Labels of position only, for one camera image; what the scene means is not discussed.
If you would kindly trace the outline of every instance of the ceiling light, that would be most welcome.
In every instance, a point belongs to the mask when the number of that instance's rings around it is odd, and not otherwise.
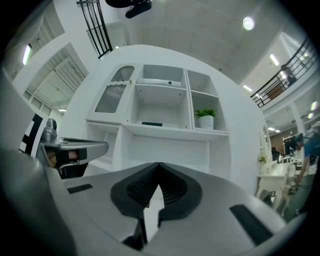
[[[243,88],[247,89],[249,92],[252,92],[252,89],[246,85],[244,85]]]
[[[283,79],[286,79],[286,78],[287,78],[287,75],[286,75],[285,72],[281,71],[280,74],[281,74],[281,76],[282,76]]]
[[[255,26],[255,22],[252,18],[250,17],[245,17],[243,19],[243,26],[246,30],[252,30]]]
[[[30,48],[29,45],[27,45],[26,48],[25,48],[25,50],[24,50],[24,54],[23,54],[23,59],[22,59],[23,65],[26,65],[26,64],[27,64],[30,51],[31,51],[31,48]]]
[[[276,66],[279,66],[279,62],[273,54],[270,55],[270,58]]]
[[[313,102],[313,103],[311,104],[311,111],[316,110],[317,107],[318,107],[318,102],[317,102],[317,101]]]

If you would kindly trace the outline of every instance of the ceiling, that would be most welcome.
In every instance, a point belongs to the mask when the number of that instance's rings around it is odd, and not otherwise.
[[[318,108],[313,111],[314,116],[312,119],[308,119],[309,113],[311,113],[311,104],[317,101]],[[315,85],[312,89],[307,91],[303,96],[298,98],[295,102],[298,109],[299,115],[304,123],[308,123],[313,119],[317,119],[320,116],[320,83]],[[292,128],[296,128],[296,120],[294,114],[290,108],[287,106],[280,111],[267,117],[266,124],[269,127],[277,129],[281,132],[287,131]],[[276,132],[269,131],[270,135],[276,135]]]
[[[280,70],[281,65],[285,64],[291,58],[293,54],[287,50],[285,44],[286,42],[284,42],[284,37],[281,33],[260,62],[254,67],[252,72],[240,83],[240,86],[247,85],[252,89],[251,92],[244,89],[248,95],[251,96],[260,89]],[[271,60],[271,54],[278,60],[278,66]]]
[[[250,31],[243,27],[247,16],[255,21]],[[187,54],[239,84],[287,20],[274,0],[154,0],[151,10],[129,20],[129,29],[131,44]]]

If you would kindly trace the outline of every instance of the black rubber pad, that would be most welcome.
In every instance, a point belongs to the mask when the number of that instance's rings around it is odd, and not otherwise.
[[[83,184],[83,185],[80,185],[80,186],[69,187],[69,188],[67,188],[67,190],[68,190],[68,192],[70,194],[73,194],[73,193],[77,193],[77,192],[80,192],[80,191],[88,190],[88,189],[91,189],[91,188],[93,188],[92,185]]]
[[[230,211],[256,246],[273,236],[269,229],[243,204],[230,207]]]

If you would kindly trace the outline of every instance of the balcony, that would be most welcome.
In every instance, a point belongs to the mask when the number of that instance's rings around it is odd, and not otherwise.
[[[254,92],[251,98],[259,108],[262,108],[289,88],[293,89],[292,86],[297,85],[297,81],[303,80],[300,78],[306,78],[310,73],[308,71],[316,66],[314,64],[318,61],[317,54],[311,40],[306,38],[288,62],[282,65],[267,83]]]

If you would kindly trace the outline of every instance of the person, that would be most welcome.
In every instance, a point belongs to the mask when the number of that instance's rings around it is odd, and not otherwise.
[[[286,65],[281,66],[281,71],[285,74],[285,81],[288,84],[288,86],[291,86],[295,81],[297,81],[296,77],[292,73],[290,67]]]
[[[315,123],[315,125],[312,128],[312,131],[307,135],[307,137],[304,137],[303,134],[298,134],[295,136],[295,148],[296,150],[301,150],[302,147],[304,147],[304,159],[301,167],[301,171],[296,179],[295,185],[296,189],[300,186],[301,180],[303,178],[303,175],[305,171],[307,170],[307,167],[310,163],[310,155],[314,155],[318,157],[317,160],[317,167],[316,167],[316,173],[313,180],[311,192],[304,203],[303,207],[298,211],[298,213],[307,212],[310,210],[311,201],[315,199],[315,181],[319,181],[319,171],[320,171],[320,121]]]

